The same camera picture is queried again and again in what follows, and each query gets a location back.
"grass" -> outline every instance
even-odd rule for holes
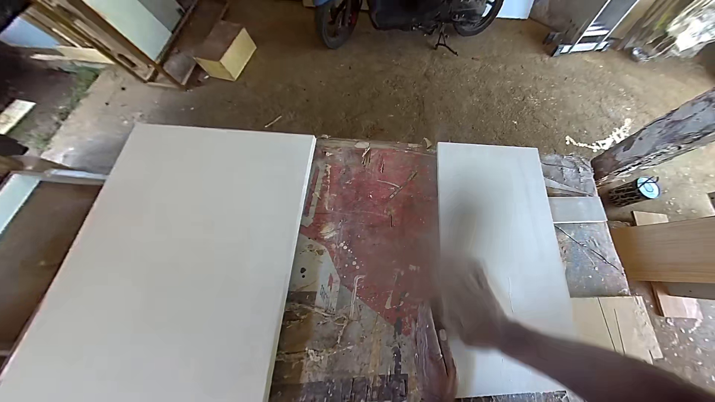
[[[78,67],[74,73],[76,79],[74,86],[71,88],[68,100],[63,102],[64,104],[58,107],[51,117],[54,121],[54,124],[51,124],[51,128],[37,127],[33,121],[34,110],[32,110],[25,116],[23,121],[10,131],[9,137],[17,139],[20,143],[36,150],[38,153],[45,151],[54,134],[60,126],[62,126],[62,123],[67,120],[67,117],[74,111],[80,101],[82,101],[89,87],[99,76],[99,73],[100,71],[96,69]]]

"wooden box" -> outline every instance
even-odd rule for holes
[[[235,81],[256,50],[241,24],[219,21],[195,57],[211,77]]]

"motorcycle tire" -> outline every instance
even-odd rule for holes
[[[352,1],[352,11],[347,26],[341,26],[340,22],[342,14],[345,10],[339,11],[336,15],[335,9],[342,1]],[[358,22],[358,14],[360,13],[360,0],[329,0],[320,6],[315,7],[315,28],[320,40],[329,49],[337,49],[341,47],[350,38],[352,31],[355,30],[355,25]]]
[[[490,26],[491,23],[494,22],[494,19],[496,19],[496,15],[499,14],[499,10],[501,10],[504,0],[494,0],[489,3],[492,4],[492,8],[489,10],[486,17],[482,18],[481,21],[476,24],[454,23],[453,26],[455,31],[457,31],[457,33],[461,36],[474,36],[487,29],[487,26]]]

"paint splatter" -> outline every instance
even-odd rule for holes
[[[606,150],[614,146],[615,144],[618,144],[619,142],[623,141],[624,139],[628,138],[630,136],[629,132],[631,131],[631,125],[633,123],[632,119],[625,119],[623,121],[623,125],[620,126],[619,128],[613,129],[613,132],[607,136],[604,139],[600,139],[596,142],[592,142],[591,144],[585,144],[583,142],[578,142],[575,139],[571,138],[570,136],[566,136],[566,145],[575,145],[577,147],[582,147],[582,148],[589,148],[590,150],[594,152],[598,152],[601,150]]]

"hand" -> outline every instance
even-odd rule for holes
[[[494,297],[480,262],[471,258],[444,259],[438,287],[440,319],[449,333],[470,346],[500,345],[509,319]]]

